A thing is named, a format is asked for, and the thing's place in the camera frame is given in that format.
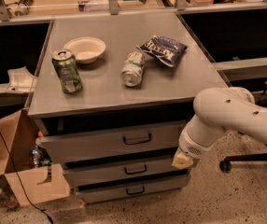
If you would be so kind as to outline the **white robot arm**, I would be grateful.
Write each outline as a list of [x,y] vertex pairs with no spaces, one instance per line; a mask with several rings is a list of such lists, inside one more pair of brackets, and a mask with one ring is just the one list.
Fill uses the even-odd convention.
[[191,167],[229,131],[244,133],[267,145],[267,107],[255,104],[244,88],[209,88],[193,101],[194,116],[179,135],[172,165]]

